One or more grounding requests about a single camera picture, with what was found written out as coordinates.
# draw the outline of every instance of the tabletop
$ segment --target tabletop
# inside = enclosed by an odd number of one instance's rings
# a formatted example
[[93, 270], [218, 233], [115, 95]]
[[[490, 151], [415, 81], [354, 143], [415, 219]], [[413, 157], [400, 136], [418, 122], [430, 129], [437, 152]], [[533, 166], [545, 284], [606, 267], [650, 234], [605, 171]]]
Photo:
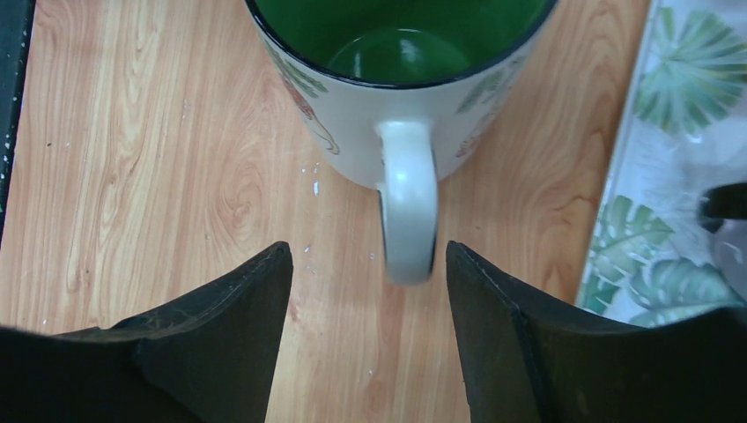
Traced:
[[0, 323], [106, 328], [288, 241], [267, 421], [468, 421], [446, 242], [573, 301], [647, 7], [560, 2], [402, 288], [376, 193], [322, 161], [243, 1], [38, 0]]

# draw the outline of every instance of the leaf print tray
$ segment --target leaf print tray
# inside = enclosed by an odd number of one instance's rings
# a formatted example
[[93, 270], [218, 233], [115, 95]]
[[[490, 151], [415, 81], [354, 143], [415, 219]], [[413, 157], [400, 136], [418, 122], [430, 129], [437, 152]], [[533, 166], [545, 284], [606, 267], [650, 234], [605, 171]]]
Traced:
[[576, 305], [654, 327], [742, 306], [697, 221], [747, 182], [747, 2], [653, 0]]

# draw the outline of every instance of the mug handle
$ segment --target mug handle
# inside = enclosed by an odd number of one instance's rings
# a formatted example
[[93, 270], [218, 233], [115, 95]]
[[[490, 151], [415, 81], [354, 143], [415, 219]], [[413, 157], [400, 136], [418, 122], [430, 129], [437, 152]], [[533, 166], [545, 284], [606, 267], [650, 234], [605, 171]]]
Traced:
[[391, 283], [426, 282], [433, 270], [439, 191], [428, 122], [378, 125], [384, 182], [377, 185], [384, 261]]

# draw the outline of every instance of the wooden surface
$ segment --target wooden surface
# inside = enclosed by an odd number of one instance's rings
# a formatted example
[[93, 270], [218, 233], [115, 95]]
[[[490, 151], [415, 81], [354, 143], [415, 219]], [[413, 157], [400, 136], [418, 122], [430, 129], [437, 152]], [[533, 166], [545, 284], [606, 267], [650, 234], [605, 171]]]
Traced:
[[647, 6], [561, 2], [404, 289], [375, 192], [322, 162], [241, 0], [38, 0], [0, 323], [108, 327], [285, 240], [268, 421], [468, 421], [445, 243], [573, 301]]

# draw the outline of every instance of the wooden table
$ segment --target wooden table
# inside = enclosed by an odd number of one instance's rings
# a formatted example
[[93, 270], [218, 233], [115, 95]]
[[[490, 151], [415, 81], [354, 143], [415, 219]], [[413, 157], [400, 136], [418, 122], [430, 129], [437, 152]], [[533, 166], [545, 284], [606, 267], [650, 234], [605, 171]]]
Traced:
[[322, 162], [241, 0], [38, 0], [0, 323], [108, 327], [285, 240], [268, 421], [468, 421], [445, 243], [573, 301], [647, 7], [561, 2], [440, 187], [433, 281], [405, 289], [382, 277], [375, 192]]

